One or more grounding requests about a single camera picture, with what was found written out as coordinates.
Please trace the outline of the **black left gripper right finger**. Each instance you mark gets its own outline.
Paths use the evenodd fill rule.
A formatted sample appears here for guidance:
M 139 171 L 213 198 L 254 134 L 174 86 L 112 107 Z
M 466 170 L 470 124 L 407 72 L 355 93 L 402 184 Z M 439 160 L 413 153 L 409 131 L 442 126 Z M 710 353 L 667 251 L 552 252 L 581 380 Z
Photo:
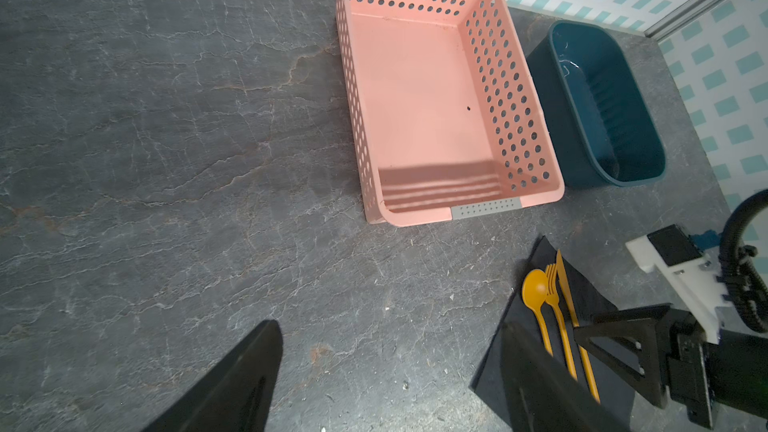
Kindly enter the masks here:
M 626 431 L 516 322 L 500 329 L 500 369 L 514 431 Z

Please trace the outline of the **orange plastic spoon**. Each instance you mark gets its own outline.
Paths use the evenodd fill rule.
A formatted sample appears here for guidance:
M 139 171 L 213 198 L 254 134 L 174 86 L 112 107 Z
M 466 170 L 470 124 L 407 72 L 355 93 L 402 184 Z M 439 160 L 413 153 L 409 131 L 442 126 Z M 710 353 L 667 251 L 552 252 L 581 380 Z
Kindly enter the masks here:
M 549 332 L 542 314 L 542 306 L 548 296 L 547 276 L 541 269 L 531 270 L 524 278 L 522 298 L 525 306 L 534 314 L 545 350 L 553 355 Z

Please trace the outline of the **orange plastic knife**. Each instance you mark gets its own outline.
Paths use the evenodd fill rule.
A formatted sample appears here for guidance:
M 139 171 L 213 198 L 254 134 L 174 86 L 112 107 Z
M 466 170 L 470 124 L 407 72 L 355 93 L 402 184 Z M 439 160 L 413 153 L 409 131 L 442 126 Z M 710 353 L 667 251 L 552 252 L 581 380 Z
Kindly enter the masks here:
M 573 302 L 573 296 L 572 296 L 571 289 L 570 289 L 570 284 L 569 284 L 569 280 L 568 280 L 568 275 L 567 275 L 564 259 L 563 259 L 563 256 L 562 256 L 562 252 L 560 250 L 558 250 L 557 253 L 556 253 L 556 269 L 557 269 L 558 281 L 559 281 L 560 288 L 561 288 L 561 290 L 563 292 L 563 296 L 564 296 L 566 304 L 567 304 L 567 308 L 568 308 L 568 311 L 569 311 L 571 322 L 573 324 L 573 328 L 576 329 L 576 328 L 578 328 L 580 326 L 580 323 L 579 323 L 578 316 L 577 316 L 577 313 L 576 313 L 576 310 L 575 310 L 575 305 L 574 305 L 574 302 Z M 599 395 L 599 391 L 598 391 L 598 387 L 597 387 L 597 382 L 596 382 L 596 379 L 595 379 L 595 376 L 594 376 L 594 372 L 593 372 L 593 368 L 592 368 L 592 364 L 591 364 L 591 361 L 590 361 L 589 354 L 581 346 L 578 347 L 578 350 L 579 350 L 579 354 L 580 354 L 580 357 L 581 357 L 581 362 L 582 362 L 582 366 L 583 366 L 583 369 L 584 369 L 584 372 L 585 372 L 585 377 L 586 377 L 586 381 L 587 381 L 590 393 L 592 394 L 592 396 L 595 399 L 595 401 L 600 403 L 601 402 L 600 395 Z

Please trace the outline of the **orange plastic fork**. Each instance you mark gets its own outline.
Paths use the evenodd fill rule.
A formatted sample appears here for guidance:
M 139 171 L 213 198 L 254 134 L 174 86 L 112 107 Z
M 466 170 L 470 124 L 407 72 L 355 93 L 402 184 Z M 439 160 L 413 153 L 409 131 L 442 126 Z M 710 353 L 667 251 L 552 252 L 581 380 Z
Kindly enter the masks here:
M 552 308 L 555 319 L 557 321 L 558 330 L 561 337 L 562 348 L 564 352 L 564 358 L 566 367 L 574 380 L 578 380 L 578 375 L 573 358 L 572 348 L 570 345 L 567 328 L 565 325 L 565 319 L 559 306 L 559 294 L 557 291 L 557 266 L 550 264 L 546 267 L 545 273 L 547 276 L 547 295 L 546 303 Z

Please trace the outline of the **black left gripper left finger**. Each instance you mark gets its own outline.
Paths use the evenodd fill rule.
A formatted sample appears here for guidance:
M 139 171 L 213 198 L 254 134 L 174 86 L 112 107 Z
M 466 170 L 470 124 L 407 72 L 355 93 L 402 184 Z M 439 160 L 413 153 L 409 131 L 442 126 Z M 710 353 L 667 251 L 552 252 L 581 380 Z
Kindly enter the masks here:
M 263 431 L 283 356 L 279 323 L 264 320 L 146 431 Z

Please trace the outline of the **black paper napkin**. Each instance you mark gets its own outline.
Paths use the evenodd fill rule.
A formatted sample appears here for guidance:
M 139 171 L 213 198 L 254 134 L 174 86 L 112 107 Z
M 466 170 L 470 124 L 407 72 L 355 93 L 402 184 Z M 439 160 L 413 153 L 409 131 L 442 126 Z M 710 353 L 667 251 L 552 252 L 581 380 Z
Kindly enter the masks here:
M 634 390 L 592 358 L 598 394 L 591 395 L 579 358 L 577 374 L 568 372 L 553 312 L 545 308 L 542 316 L 549 347 L 521 292 L 513 294 L 470 384 L 473 392 L 514 431 L 628 430 Z

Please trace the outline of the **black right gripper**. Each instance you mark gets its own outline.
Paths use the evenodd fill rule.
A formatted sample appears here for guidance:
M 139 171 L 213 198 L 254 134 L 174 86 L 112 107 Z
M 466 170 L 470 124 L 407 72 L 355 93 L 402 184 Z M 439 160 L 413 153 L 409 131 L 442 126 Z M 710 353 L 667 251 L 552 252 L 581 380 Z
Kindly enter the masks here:
M 764 337 L 726 330 L 712 344 L 693 314 L 670 304 L 594 314 L 588 325 L 574 330 L 574 337 L 650 404 L 665 408 L 667 387 L 671 399 L 683 404 L 688 419 L 699 426 L 712 429 L 720 405 L 767 417 Z

